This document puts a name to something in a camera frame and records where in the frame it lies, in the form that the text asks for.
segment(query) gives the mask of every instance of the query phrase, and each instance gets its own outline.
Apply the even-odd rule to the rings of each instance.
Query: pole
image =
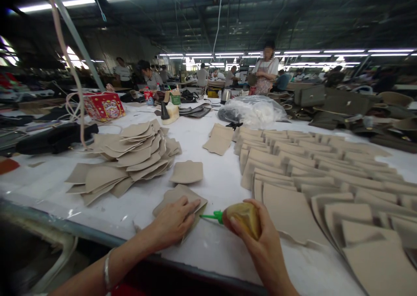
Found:
[[[65,24],[67,25],[69,31],[71,32],[71,35],[73,36],[79,50],[81,51],[81,54],[83,55],[84,59],[86,60],[86,64],[88,66],[88,68],[90,69],[91,73],[93,74],[93,78],[97,83],[98,88],[104,92],[106,89],[104,88],[103,83],[100,80],[99,74],[96,71],[96,68],[94,67],[90,55],[87,52],[86,47],[84,46],[83,41],[81,40],[81,37],[78,34],[77,29],[75,28],[75,25],[73,23],[73,21],[71,20],[70,15],[68,14],[68,11],[66,10],[66,7],[64,6],[64,4],[62,3],[62,0],[55,0],[56,2],[56,6],[58,7],[62,18],[65,21]]]

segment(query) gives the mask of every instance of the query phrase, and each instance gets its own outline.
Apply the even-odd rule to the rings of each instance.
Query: person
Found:
[[[374,93],[381,93],[385,91],[391,91],[394,89],[394,85],[397,82],[397,76],[394,74],[393,68],[381,69],[379,73],[379,80],[372,87]]]
[[[166,83],[169,79],[172,78],[172,75],[166,70],[166,65],[161,66],[161,71],[159,72],[159,75],[161,76],[164,83]]]
[[[233,85],[233,82],[234,81],[239,81],[240,80],[240,78],[238,78],[238,77],[235,77],[235,73],[236,73],[236,70],[237,70],[238,68],[236,67],[236,66],[233,66],[228,72],[227,72],[227,74],[226,74],[226,82],[225,82],[225,87],[228,87],[228,86],[232,86]]]
[[[271,80],[277,78],[279,60],[273,58],[274,50],[274,41],[267,41],[264,45],[264,58],[259,60],[252,70],[252,73],[258,78],[256,82],[256,94],[270,92],[272,89]]]
[[[116,61],[119,63],[114,68],[116,80],[120,81],[122,88],[133,89],[133,82],[131,79],[130,68],[125,65],[125,61],[121,57],[117,57]]]
[[[262,283],[270,295],[298,296],[285,267],[279,233],[268,210],[254,199],[244,202],[253,204],[258,210],[261,221],[259,240],[250,237],[241,222],[234,218],[230,222],[246,246]],[[186,196],[168,204],[145,229],[73,276],[50,296],[106,295],[141,260],[179,242],[193,225],[193,212],[199,204],[200,200],[189,203]]]
[[[214,68],[211,79],[212,80],[226,80],[226,77],[220,71],[218,71],[218,68]]]
[[[324,83],[324,86],[327,88],[336,88],[344,79],[344,73],[341,72],[342,66],[334,67],[329,74]]]
[[[141,59],[138,62],[137,67],[139,71],[143,74],[143,76],[145,77],[146,84],[150,90],[154,90],[154,91],[158,90],[157,88],[158,84],[159,84],[159,89],[162,88],[162,84],[164,81],[162,80],[161,76],[156,71],[151,69],[151,65],[149,64],[149,62]]]
[[[201,63],[200,70],[197,72],[197,85],[200,88],[205,88],[209,72],[205,69],[205,63]]]
[[[290,82],[290,76],[286,74],[283,69],[281,69],[278,74],[279,77],[275,82],[271,92],[285,91],[287,89],[288,83]]]

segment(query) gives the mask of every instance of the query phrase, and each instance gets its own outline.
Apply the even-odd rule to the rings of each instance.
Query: left hand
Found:
[[[188,202],[182,196],[173,204],[168,204],[139,234],[146,234],[152,251],[157,252],[179,242],[194,222],[194,210],[200,205],[200,200]]]

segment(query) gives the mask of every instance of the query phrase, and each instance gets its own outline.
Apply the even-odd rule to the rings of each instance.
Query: hair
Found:
[[[272,40],[269,40],[267,42],[265,42],[264,48],[266,47],[270,47],[271,49],[275,49],[275,42]]]
[[[145,61],[145,60],[141,59],[140,61],[138,61],[137,68],[138,68],[138,70],[151,69],[151,64],[149,64],[148,61]]]

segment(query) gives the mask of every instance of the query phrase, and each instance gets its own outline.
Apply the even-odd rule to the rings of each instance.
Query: handbag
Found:
[[[58,154],[70,148],[72,143],[79,143],[81,126],[77,123],[67,123],[35,135],[24,138],[16,144],[16,152],[25,155],[44,153]],[[92,137],[92,133],[99,133],[97,124],[84,129],[84,139]]]

